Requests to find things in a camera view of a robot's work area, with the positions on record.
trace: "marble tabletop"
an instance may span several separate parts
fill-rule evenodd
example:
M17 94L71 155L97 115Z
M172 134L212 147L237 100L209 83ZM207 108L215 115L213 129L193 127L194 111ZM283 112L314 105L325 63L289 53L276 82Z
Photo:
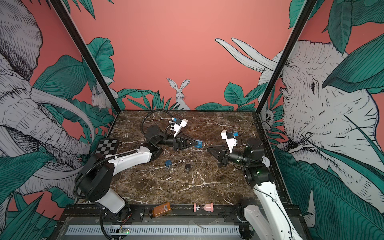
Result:
M122 111L110 133L120 140L118 153L140 146L144 140L140 123L147 111ZM207 153L207 146L225 144L220 133L225 129L242 132L254 122L252 113L241 112L172 112L175 117L186 118L185 133L194 139L204 141L203 148L189 148L175 152L172 147L161 146L163 154L156 160L140 164L116 174L111 188L131 204L237 204L241 198L257 198L240 170L217 166L217 160ZM149 116L144 131L156 124L161 129L168 125L166 113L157 112ZM249 136L258 136L256 127L251 126L242 135L244 142ZM239 140L240 148L244 143ZM165 161L171 160L169 169ZM191 169L185 171L185 164Z

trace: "rabbit face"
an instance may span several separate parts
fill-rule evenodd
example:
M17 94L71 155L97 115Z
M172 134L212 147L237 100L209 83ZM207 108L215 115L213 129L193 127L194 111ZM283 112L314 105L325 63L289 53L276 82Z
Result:
M189 79L184 80L180 88L177 87L177 84L172 79L167 78L167 80L169 82L169 85L176 90L176 99L183 99L184 98L183 88L185 88L189 84L190 80Z

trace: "black frame post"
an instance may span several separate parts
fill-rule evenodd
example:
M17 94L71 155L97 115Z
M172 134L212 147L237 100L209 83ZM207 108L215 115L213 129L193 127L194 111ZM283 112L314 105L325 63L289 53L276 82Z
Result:
M283 53L281 54L279 62L277 63L276 68L273 71L272 77L265 89L264 95L260 100L259 105L257 106L257 109L256 109L257 114L261 113L263 106L265 105L269 95L272 92L273 86L276 84L277 79L279 79L280 73L283 70L285 63L287 62L288 57L290 56L293 50L293 47L295 46L297 39L299 38L301 31L303 30L305 23L307 22L315 3L316 3L316 0L305 1L304 6L300 12L300 15L297 18L296 24L293 27L291 35L289 36L288 42L285 45Z
M69 16L67 10L65 9L64 5L62 4L61 0L50 0L53 8L55 9L57 15L59 15L61 21L63 22L65 28L67 29L68 33L71 35L72 40L76 44L77 48L79 49L81 55L83 56L85 62L88 64L89 68L91 69L93 75L95 76L96 80L99 82L101 88L107 95L107 98L111 102L112 107L116 111L116 115L118 115L121 110L116 102L115 98L112 96L112 93L109 90L108 85L105 83L103 75L101 74L94 58L90 54L87 45L85 44L83 38L79 34L76 26L72 22L71 17Z

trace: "black and white checkerboard pattern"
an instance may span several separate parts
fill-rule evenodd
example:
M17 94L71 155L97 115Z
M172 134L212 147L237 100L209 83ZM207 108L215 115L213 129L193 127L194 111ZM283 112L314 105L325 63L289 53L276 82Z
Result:
M102 155L116 154L118 150L119 140L117 138L104 138L99 141L95 153Z

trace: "robotic arm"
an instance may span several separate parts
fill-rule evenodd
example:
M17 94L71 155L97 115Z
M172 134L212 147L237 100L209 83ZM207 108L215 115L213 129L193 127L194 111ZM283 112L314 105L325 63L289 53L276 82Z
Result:
M126 219L131 211L124 199L110 188L112 177L125 169L157 159L163 152L159 145L173 146L173 149L178 151L198 144L181 131L188 122L186 119L172 117L169 122L171 130L175 131L173 135L166 135L157 125L152 125L144 133L146 141L138 149L117 155L94 154L75 179L74 196L97 202L116 214L117 218ZM78 195L78 189L85 196Z
M258 207L254 204L244 206L241 209L243 212L238 212L239 219L248 221L261 240L302 240L277 194L276 185L267 168L269 160L263 156L263 143L250 137L244 152L240 152L233 149L237 143L233 130L224 130L221 135L227 144L208 147L207 152L219 161L219 167L226 167L228 162L242 166L245 180L260 200L268 220L259 215Z

